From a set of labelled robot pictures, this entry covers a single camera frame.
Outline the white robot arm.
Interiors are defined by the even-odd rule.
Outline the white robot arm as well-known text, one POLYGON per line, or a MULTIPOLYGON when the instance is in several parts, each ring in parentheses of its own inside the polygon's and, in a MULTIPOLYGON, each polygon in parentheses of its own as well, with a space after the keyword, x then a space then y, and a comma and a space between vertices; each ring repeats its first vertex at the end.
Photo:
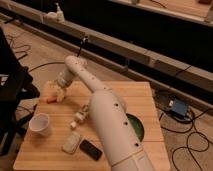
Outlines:
POLYGON ((67 56, 64 70, 50 82, 58 102, 78 77, 92 92, 89 115, 101 141, 111 171, 155 171, 147 153, 126 116, 126 103, 110 87, 86 69, 86 61, 67 56))

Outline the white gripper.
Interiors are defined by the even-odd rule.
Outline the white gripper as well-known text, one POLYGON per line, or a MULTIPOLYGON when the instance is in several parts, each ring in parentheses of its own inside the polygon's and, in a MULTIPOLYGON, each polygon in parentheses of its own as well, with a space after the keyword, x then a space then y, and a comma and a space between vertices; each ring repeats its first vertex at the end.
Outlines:
MULTIPOLYGON (((69 71, 63 70, 57 76, 56 81, 55 80, 47 81, 46 84, 50 89, 55 89, 57 84, 61 88, 67 88, 71 85, 72 81, 73 81, 73 75, 69 71)), ((56 94, 57 94, 56 101, 57 102, 62 102, 66 95, 66 90, 61 89, 61 88, 58 88, 56 91, 56 94)))

